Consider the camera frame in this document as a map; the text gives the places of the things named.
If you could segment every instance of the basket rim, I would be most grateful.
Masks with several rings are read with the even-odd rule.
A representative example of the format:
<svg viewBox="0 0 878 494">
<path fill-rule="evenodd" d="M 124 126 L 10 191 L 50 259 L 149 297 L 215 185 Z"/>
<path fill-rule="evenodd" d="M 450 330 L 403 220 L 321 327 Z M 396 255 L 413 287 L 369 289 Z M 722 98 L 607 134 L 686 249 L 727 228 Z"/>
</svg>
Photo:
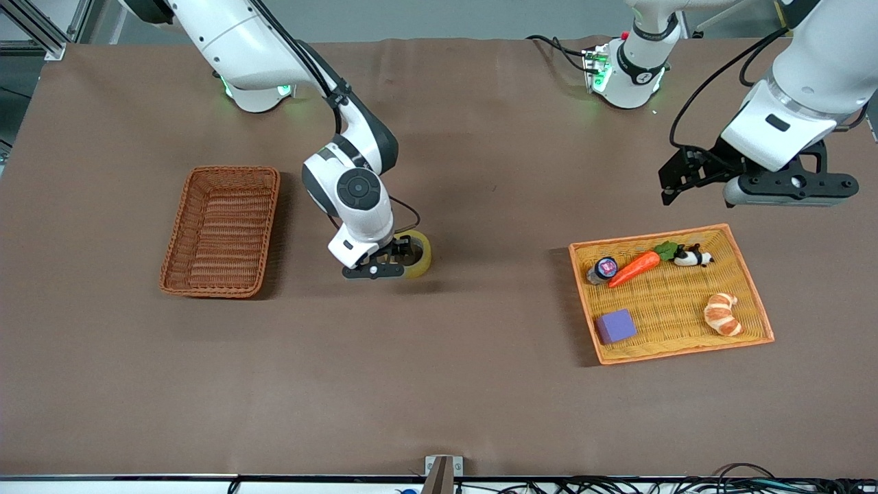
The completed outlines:
<svg viewBox="0 0 878 494">
<path fill-rule="evenodd" d="M 583 284 L 585 281 L 585 276 L 582 273 L 582 270 L 579 269 L 579 257 L 576 255 L 576 251 L 583 247 L 593 247 L 595 245 L 606 245 L 608 243 L 622 243 L 622 242 L 630 242 L 635 240 L 648 240 L 650 238 L 663 238 L 667 236 L 679 236 L 679 235 L 689 235 L 693 233 L 701 233 L 705 231 L 719 231 L 726 236 L 726 240 L 729 241 L 732 251 L 735 253 L 735 258 L 738 260 L 738 264 L 741 267 L 741 271 L 744 273 L 745 279 L 747 281 L 747 286 L 750 288 L 752 293 L 753 302 L 756 305 L 756 309 L 759 312 L 759 320 L 762 322 L 762 325 L 765 328 L 765 337 L 761 339 L 756 339 L 753 341 L 745 341 L 745 342 L 731 342 L 721 345 L 713 345 L 708 347 L 693 347 L 693 348 L 684 348 L 682 350 L 677 350 L 673 352 L 664 352 L 664 353 L 656 353 L 653 355 L 644 355 L 640 357 L 628 357 L 623 359 L 606 359 L 603 355 L 603 350 L 601 349 L 602 344 L 600 343 L 598 337 L 597 326 L 594 323 L 594 316 L 591 311 L 591 307 L 589 306 L 588 299 L 586 298 L 585 290 L 583 289 Z M 765 343 L 771 343 L 774 341 L 774 331 L 772 330 L 771 323 L 768 322 L 768 314 L 766 313 L 765 306 L 762 303 L 762 297 L 759 296 L 759 291 L 756 289 L 756 284 L 753 282 L 753 278 L 750 274 L 750 269 L 747 268 L 747 263 L 744 260 L 744 255 L 741 253 L 740 248 L 738 248 L 738 242 L 735 241 L 734 235 L 731 234 L 731 227 L 728 223 L 718 223 L 715 225 L 708 225 L 705 227 L 698 227 L 693 229 L 679 229 L 673 231 L 659 232 L 659 233 L 650 233 L 646 235 L 634 235 L 634 236 L 620 236 L 617 238 L 604 238 L 601 240 L 591 240 L 587 242 L 576 242 L 571 243 L 568 246 L 568 251 L 570 252 L 570 260 L 573 267 L 573 275 L 576 278 L 576 289 L 579 292 L 579 301 L 582 303 L 582 309 L 586 316 L 586 324 L 588 326 L 588 332 L 592 337 L 592 345 L 594 346 L 594 353 L 598 357 L 598 361 L 601 365 L 614 365 L 614 364 L 625 364 L 629 362 L 638 362 L 642 360 L 654 360 L 654 359 L 663 359 L 666 357 L 672 357 L 675 355 L 685 355 L 688 353 L 700 353 L 700 352 L 710 352 L 714 350 L 723 350 L 727 348 L 740 348 L 744 346 L 753 346 L 753 345 L 763 345 Z"/>
<path fill-rule="evenodd" d="M 222 173 L 224 171 L 249 171 L 253 173 L 257 172 L 265 172 L 267 171 L 272 177 L 272 184 L 270 187 L 271 191 L 271 203 L 268 212 L 268 220 L 266 221 L 265 231 L 263 232 L 263 241 L 262 241 L 262 249 L 259 255 L 259 270 L 256 275 L 256 281 L 252 287 L 245 288 L 231 288 L 231 287 L 210 287 L 210 288 L 172 288 L 169 287 L 166 283 L 166 279 L 168 276 L 168 268 L 170 265 L 171 256 L 174 251 L 174 247 L 177 242 L 177 238 L 180 234 L 180 228 L 182 226 L 183 219 L 183 210 L 187 203 L 187 199 L 189 199 L 189 191 L 192 185 L 193 180 L 197 175 L 203 173 Z M 168 295 L 179 295 L 179 296 L 190 296 L 190 297 L 218 297 L 218 298 L 249 298 L 256 293 L 263 286 L 263 280 L 265 277 L 265 266 L 268 260 L 268 251 L 269 251 L 269 241 L 271 239 L 271 230 L 274 227 L 274 217 L 275 212 L 277 211 L 277 198 L 280 192 L 280 172 L 271 166 L 247 166 L 247 165 L 239 165 L 239 166 L 229 166 L 229 165 L 207 165 L 207 166 L 197 166 L 193 168 L 189 175 L 186 176 L 186 181 L 183 185 L 183 191 L 180 193 L 180 202 L 176 209 L 176 216 L 174 219 L 174 227 L 171 231 L 170 241 L 168 242 L 168 249 L 165 252 L 164 261 L 162 262 L 162 270 L 159 274 L 159 289 L 164 294 Z"/>
</svg>

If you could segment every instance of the small can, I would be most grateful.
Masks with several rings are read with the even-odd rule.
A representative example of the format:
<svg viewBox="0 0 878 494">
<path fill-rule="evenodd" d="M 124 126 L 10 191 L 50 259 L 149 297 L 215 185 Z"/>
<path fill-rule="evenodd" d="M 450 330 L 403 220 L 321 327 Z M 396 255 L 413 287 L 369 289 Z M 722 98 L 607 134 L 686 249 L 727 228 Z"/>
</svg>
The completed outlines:
<svg viewBox="0 0 878 494">
<path fill-rule="evenodd" d="M 619 265 L 613 258 L 600 258 L 598 262 L 588 270 L 586 279 L 592 285 L 601 285 L 610 281 L 619 271 Z"/>
</svg>

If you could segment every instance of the croissant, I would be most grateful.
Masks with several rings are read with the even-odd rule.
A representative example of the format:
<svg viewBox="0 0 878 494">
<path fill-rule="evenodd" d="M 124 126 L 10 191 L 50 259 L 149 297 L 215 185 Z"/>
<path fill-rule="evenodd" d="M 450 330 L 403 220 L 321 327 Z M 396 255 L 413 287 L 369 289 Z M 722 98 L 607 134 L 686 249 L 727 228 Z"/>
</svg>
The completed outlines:
<svg viewBox="0 0 878 494">
<path fill-rule="evenodd" d="M 743 329 L 741 323 L 731 314 L 731 306 L 738 303 L 735 295 L 716 294 L 708 300 L 704 308 L 704 321 L 724 336 L 735 336 Z"/>
</svg>

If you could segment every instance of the can lid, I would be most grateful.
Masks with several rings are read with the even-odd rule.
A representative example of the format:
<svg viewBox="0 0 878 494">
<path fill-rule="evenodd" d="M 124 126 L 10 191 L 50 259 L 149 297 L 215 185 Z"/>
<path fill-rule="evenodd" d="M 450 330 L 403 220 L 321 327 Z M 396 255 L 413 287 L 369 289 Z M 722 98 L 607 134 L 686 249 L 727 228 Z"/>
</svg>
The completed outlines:
<svg viewBox="0 0 878 494">
<path fill-rule="evenodd" d="M 618 271 L 619 265 L 613 258 L 601 258 L 598 260 L 597 264 L 594 265 L 594 273 L 597 274 L 599 278 L 605 280 L 613 278 Z"/>
</svg>

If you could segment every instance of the yellow wicker basket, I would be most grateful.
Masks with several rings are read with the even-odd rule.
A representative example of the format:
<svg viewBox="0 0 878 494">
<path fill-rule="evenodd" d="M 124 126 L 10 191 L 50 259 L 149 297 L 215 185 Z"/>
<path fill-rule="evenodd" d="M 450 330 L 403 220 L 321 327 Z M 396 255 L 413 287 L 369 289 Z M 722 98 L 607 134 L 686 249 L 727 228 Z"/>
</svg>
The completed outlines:
<svg viewBox="0 0 878 494">
<path fill-rule="evenodd" d="M 700 243 L 702 251 L 710 252 L 716 261 L 706 268 L 663 262 L 614 288 L 586 281 L 588 268 L 598 259 L 610 256 L 620 267 L 625 266 L 664 241 L 685 245 Z M 774 341 L 762 300 L 729 225 L 572 243 L 570 258 L 588 330 L 601 364 L 660 359 Z M 744 330 L 735 337 L 721 336 L 704 322 L 703 311 L 708 298 L 718 292 L 738 298 L 732 312 Z M 631 313 L 637 335 L 604 345 L 595 320 L 620 309 Z"/>
</svg>

